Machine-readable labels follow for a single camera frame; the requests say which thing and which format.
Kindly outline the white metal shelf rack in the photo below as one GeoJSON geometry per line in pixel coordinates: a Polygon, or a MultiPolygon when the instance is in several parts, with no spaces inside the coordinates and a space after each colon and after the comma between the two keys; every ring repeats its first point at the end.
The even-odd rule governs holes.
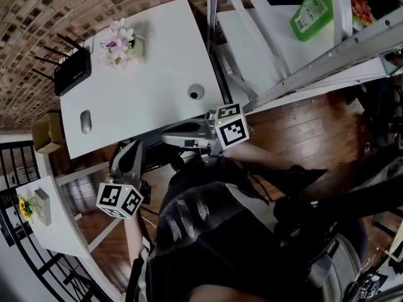
{"type": "Polygon", "coordinates": [[[227,103],[247,113],[403,74],[387,55],[403,51],[403,0],[368,0],[373,23],[353,21],[351,0],[332,0],[333,19],[301,42],[290,20],[301,5],[207,0],[207,49],[227,103]]]}

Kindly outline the pale pink flowers in pot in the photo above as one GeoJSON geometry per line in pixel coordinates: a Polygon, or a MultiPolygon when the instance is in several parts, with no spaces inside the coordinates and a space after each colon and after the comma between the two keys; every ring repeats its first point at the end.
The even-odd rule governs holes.
{"type": "Polygon", "coordinates": [[[125,18],[113,21],[99,43],[100,61],[105,67],[112,69],[143,61],[146,56],[147,34],[147,23],[128,25],[125,18]]]}

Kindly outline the person's left forearm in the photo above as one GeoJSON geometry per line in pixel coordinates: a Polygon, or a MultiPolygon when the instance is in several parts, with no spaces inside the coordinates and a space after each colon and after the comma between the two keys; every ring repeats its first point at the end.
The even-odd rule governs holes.
{"type": "Polygon", "coordinates": [[[146,234],[146,228],[142,217],[136,213],[131,219],[124,219],[125,233],[127,238],[128,254],[130,265],[133,265],[135,259],[143,249],[143,237],[146,234]]]}

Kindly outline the grey computer mouse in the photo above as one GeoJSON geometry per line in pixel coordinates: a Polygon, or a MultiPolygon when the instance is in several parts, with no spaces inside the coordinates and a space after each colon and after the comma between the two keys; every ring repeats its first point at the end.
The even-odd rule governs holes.
{"type": "Polygon", "coordinates": [[[80,124],[82,134],[88,134],[92,129],[91,113],[85,110],[80,114],[80,124]]]}

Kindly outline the green detergent bottle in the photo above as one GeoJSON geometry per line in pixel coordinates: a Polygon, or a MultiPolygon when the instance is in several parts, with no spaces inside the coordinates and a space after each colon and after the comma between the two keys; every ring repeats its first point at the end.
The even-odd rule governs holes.
{"type": "Polygon", "coordinates": [[[290,20],[295,36],[306,42],[333,19],[332,0],[304,0],[290,20]]]}

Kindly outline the sunflowers in white pot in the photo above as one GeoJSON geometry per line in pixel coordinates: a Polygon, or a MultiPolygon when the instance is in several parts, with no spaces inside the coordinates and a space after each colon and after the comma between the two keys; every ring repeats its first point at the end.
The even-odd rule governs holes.
{"type": "Polygon", "coordinates": [[[25,221],[31,220],[34,212],[34,199],[22,197],[19,194],[18,197],[18,206],[21,215],[23,216],[25,221]]]}

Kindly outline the open cardboard box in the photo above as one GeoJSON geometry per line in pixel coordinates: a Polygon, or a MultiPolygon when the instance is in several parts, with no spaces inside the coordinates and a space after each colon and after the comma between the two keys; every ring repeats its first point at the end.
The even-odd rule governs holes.
{"type": "Polygon", "coordinates": [[[49,112],[39,118],[31,127],[35,152],[50,154],[63,146],[65,136],[59,112],[49,112]]]}

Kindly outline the small white side table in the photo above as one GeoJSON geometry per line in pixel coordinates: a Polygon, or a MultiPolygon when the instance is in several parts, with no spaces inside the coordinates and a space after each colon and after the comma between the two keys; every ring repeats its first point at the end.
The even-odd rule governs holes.
{"type": "Polygon", "coordinates": [[[91,243],[84,238],[75,217],[66,205],[62,195],[62,186],[87,177],[109,167],[108,162],[94,165],[66,176],[54,178],[47,176],[30,182],[16,189],[16,193],[28,199],[34,197],[35,191],[41,189],[49,196],[51,223],[45,226],[34,213],[29,224],[39,244],[48,250],[80,258],[90,258],[91,252],[121,222],[114,219],[91,243]]]}

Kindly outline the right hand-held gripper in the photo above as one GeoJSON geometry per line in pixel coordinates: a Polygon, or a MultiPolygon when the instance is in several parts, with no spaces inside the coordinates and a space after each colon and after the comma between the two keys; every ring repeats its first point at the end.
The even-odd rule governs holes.
{"type": "Polygon", "coordinates": [[[209,110],[203,119],[188,119],[164,129],[162,140],[177,147],[206,147],[206,165],[214,165],[223,152],[249,139],[249,130],[239,103],[209,110]]]}

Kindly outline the person's torso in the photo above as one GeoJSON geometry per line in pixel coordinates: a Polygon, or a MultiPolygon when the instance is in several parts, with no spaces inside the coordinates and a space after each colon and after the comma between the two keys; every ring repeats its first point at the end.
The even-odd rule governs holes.
{"type": "Polygon", "coordinates": [[[273,171],[223,158],[174,166],[154,244],[133,262],[125,302],[353,301],[367,235],[355,218],[314,224],[292,246],[247,171],[291,199],[322,170],[273,171]]]}

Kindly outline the person's right forearm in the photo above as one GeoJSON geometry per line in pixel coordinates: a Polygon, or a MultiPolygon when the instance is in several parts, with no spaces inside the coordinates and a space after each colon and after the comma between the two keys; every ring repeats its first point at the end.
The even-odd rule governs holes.
{"type": "Polygon", "coordinates": [[[273,171],[306,171],[301,165],[248,142],[243,142],[228,148],[223,152],[223,155],[225,158],[241,164],[251,165],[253,167],[264,167],[265,169],[273,171]]]}

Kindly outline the grey rectangular box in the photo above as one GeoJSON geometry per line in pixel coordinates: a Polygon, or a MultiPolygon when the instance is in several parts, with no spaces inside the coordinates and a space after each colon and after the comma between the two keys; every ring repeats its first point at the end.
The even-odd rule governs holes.
{"type": "Polygon", "coordinates": [[[35,211],[38,219],[47,227],[52,222],[50,210],[50,198],[48,194],[41,188],[34,192],[35,211]]]}

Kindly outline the black metal railing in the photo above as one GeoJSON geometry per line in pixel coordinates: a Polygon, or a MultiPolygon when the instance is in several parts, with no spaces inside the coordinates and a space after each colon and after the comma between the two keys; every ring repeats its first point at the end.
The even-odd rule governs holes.
{"type": "Polygon", "coordinates": [[[113,302],[85,260],[43,248],[19,211],[19,186],[40,178],[33,142],[0,144],[0,274],[16,278],[16,293],[33,302],[113,302]]]}

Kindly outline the black router with antennas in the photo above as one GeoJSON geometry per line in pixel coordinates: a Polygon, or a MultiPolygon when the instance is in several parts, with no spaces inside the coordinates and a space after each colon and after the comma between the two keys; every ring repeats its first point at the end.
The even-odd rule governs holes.
{"type": "Polygon", "coordinates": [[[46,47],[44,45],[44,49],[63,56],[65,60],[62,63],[58,63],[49,59],[34,56],[34,58],[37,60],[48,62],[56,66],[54,69],[54,75],[52,77],[34,68],[31,70],[34,73],[52,81],[54,84],[55,95],[63,96],[71,89],[76,87],[79,83],[89,78],[92,74],[91,52],[89,49],[80,46],[80,44],[68,36],[63,36],[59,33],[57,36],[76,48],[76,51],[71,55],[67,55],[55,50],[54,48],[46,47]]]}

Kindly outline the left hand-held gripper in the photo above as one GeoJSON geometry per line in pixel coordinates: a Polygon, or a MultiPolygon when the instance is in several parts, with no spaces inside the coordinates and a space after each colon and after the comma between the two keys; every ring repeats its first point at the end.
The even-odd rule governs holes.
{"type": "Polygon", "coordinates": [[[117,145],[110,160],[110,172],[105,182],[99,184],[96,206],[109,216],[132,218],[144,201],[140,192],[144,162],[143,142],[117,145]]]}

